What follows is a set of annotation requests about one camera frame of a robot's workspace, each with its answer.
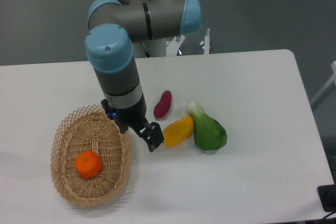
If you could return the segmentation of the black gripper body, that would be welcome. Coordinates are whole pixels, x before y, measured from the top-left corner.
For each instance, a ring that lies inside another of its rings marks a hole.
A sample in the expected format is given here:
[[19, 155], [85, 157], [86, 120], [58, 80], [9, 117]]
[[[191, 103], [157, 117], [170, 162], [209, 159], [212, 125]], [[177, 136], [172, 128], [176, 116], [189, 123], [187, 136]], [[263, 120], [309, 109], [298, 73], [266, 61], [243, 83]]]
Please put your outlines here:
[[146, 103], [144, 96], [135, 105], [128, 108], [118, 109], [112, 107], [107, 99], [103, 99], [101, 105], [108, 119], [115, 122], [121, 133], [125, 133], [129, 128], [136, 133], [142, 133], [152, 128], [145, 117]]

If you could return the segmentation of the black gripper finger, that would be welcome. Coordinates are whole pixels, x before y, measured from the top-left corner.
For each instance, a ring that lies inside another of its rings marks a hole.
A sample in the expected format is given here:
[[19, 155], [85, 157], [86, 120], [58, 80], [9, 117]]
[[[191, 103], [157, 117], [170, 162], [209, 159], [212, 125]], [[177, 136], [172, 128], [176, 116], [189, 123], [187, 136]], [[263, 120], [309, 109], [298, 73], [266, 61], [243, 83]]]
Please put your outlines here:
[[142, 138], [148, 145], [150, 152], [153, 152], [164, 141], [161, 127], [156, 122], [140, 122], [132, 125], [138, 137]]

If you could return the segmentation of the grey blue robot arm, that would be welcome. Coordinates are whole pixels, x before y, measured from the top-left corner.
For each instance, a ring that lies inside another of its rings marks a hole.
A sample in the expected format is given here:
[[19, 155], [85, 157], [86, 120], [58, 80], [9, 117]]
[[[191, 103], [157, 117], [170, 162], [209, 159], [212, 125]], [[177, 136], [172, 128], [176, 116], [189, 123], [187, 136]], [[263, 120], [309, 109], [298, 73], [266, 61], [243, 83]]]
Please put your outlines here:
[[107, 117], [122, 133], [133, 129], [155, 150], [163, 142], [159, 124], [148, 122], [133, 45], [200, 30], [199, 0], [96, 0], [88, 13], [87, 58], [98, 78]]

